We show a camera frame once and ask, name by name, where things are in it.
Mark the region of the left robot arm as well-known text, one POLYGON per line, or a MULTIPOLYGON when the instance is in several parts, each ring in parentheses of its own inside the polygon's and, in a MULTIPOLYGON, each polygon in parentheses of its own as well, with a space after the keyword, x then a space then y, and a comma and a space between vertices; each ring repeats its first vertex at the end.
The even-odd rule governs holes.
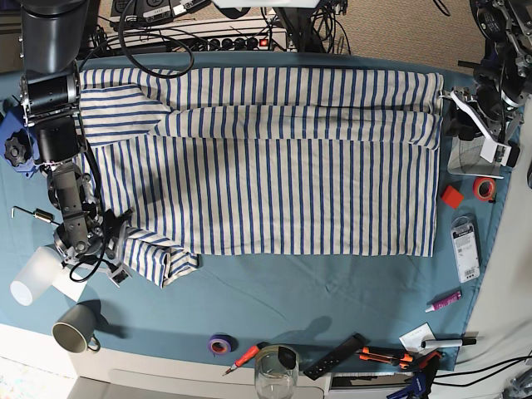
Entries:
POLYGON ((460 63, 473 72, 472 89, 440 92, 450 102, 444 132, 463 142, 479 139, 481 159, 513 167, 520 148, 511 136, 531 95, 531 2, 471 1, 470 10, 485 54, 478 63, 460 63))

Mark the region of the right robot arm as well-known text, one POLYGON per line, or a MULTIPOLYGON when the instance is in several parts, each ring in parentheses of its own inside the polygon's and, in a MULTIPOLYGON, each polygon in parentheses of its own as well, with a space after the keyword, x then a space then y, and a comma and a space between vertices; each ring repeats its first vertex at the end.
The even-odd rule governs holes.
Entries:
POLYGON ((25 125, 47 175, 52 205, 62 214, 54 233, 63 264, 96 273, 106 266, 120 284, 130 274, 121 262, 132 212, 105 209, 101 174, 81 118, 81 83, 76 64, 85 29, 87 1, 23 1, 21 98, 25 125))

